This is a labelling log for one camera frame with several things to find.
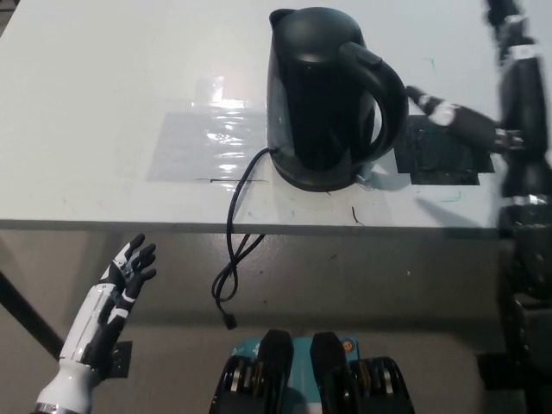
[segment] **robotic hand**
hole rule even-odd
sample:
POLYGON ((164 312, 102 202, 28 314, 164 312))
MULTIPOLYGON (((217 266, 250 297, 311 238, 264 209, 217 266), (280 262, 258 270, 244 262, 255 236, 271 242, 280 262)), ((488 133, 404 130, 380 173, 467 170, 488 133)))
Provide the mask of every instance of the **robotic hand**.
POLYGON ((34 414, 89 414, 94 386, 107 377, 111 353, 143 284, 155 276, 155 245, 137 250, 138 235, 113 259, 86 295, 60 355, 60 370, 36 401, 34 414))

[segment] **kettle handle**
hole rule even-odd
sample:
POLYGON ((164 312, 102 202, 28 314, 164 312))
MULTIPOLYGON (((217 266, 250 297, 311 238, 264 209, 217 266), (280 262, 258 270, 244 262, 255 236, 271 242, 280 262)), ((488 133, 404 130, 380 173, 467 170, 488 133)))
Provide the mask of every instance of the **kettle handle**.
POLYGON ((361 83, 374 97, 381 111, 381 130, 370 145, 370 160, 385 155, 405 131, 408 97, 398 74, 365 47, 349 41, 339 47, 340 68, 361 83))

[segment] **electric kettle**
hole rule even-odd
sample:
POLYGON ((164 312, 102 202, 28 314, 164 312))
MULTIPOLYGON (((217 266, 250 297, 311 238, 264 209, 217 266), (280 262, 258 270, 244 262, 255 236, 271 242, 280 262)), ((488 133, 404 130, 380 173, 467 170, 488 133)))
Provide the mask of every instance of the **electric kettle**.
POLYGON ((356 21, 335 9, 279 9, 268 68, 267 140, 273 164, 307 191, 354 183, 362 164, 405 131, 408 100, 395 71, 366 49, 356 21), (373 140, 376 103, 381 128, 373 140))

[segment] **plastic sheet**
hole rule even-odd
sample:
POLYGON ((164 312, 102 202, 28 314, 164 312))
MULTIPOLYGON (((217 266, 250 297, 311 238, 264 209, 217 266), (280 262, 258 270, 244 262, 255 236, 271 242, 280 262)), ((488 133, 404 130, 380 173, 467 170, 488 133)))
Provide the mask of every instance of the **plastic sheet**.
POLYGON ((238 180, 267 146, 267 114, 223 97, 224 77, 202 79, 186 112, 167 113, 148 181, 238 180))

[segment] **black cable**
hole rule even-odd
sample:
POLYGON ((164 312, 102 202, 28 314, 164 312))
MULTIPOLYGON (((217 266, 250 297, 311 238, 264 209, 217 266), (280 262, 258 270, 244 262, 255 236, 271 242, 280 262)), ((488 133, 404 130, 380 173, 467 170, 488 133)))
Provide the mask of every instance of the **black cable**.
POLYGON ((250 254, 257 246, 259 246, 259 243, 262 242, 262 239, 265 238, 265 235, 258 235, 253 243, 251 243, 248 248, 243 250, 249 240, 249 237, 251 237, 251 235, 244 235, 243 239, 241 239, 240 246, 238 247, 237 251, 234 252, 234 246, 232 246, 232 233, 234 232, 235 207, 237 205, 238 198, 240 197, 240 192, 242 191, 245 183, 248 181, 251 171, 257 164, 257 161, 259 161, 260 157, 262 157, 264 154, 267 154, 268 151, 268 148, 261 149, 251 159, 251 162, 249 162, 249 165, 241 176, 240 181, 238 181, 238 185, 236 186, 234 195, 232 196, 232 201, 230 201, 230 207, 228 208, 228 218, 226 220, 226 245, 228 248, 230 261, 228 265, 226 265, 226 267, 215 277, 215 280, 213 280, 213 285, 210 288, 210 293, 215 299, 216 307, 223 314, 223 321, 227 329, 234 329, 237 326, 237 322, 234 315, 232 315, 231 313, 226 313, 224 311, 221 303, 228 302, 235 296, 238 291, 238 264, 243 259, 245 259, 246 256, 250 254), (227 297, 221 298, 221 295, 223 294, 224 284, 226 283, 230 275, 234 280, 234 287, 232 288, 232 292, 227 297))

